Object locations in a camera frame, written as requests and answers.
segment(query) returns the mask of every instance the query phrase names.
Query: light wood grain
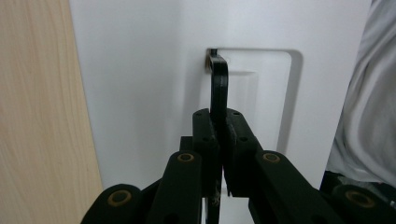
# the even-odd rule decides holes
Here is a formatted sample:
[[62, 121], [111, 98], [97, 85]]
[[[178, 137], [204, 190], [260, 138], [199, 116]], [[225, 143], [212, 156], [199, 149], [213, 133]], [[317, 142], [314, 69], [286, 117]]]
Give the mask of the light wood grain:
[[0, 1], [0, 223], [79, 223], [102, 186], [67, 0]]

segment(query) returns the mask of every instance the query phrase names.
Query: brass screw insert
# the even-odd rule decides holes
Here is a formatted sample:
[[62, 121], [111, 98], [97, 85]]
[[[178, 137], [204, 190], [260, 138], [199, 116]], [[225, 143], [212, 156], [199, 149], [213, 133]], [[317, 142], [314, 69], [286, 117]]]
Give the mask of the brass screw insert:
[[278, 162], [280, 162], [280, 158], [279, 158], [276, 154], [273, 154], [273, 153], [265, 153], [264, 155], [262, 155], [262, 158], [263, 158], [265, 161], [269, 161], [269, 162], [271, 162], [271, 163], [278, 163]]
[[375, 206], [375, 201], [372, 198], [356, 190], [348, 190], [346, 197], [350, 202], [363, 208], [372, 208]]
[[183, 153], [178, 155], [177, 160], [181, 162], [192, 162], [194, 161], [194, 156], [192, 156], [190, 153]]
[[120, 189], [110, 194], [107, 203], [113, 207], [119, 207], [131, 201], [131, 199], [131, 192], [126, 189]]

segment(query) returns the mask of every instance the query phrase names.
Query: white wall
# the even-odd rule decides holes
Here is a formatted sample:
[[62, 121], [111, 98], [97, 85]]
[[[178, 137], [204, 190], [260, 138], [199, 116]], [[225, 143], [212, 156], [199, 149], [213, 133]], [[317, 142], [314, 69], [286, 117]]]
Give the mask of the white wall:
[[209, 106], [211, 47], [230, 61], [230, 105], [319, 186], [369, 0], [70, 3], [105, 187], [162, 176], [191, 114]]

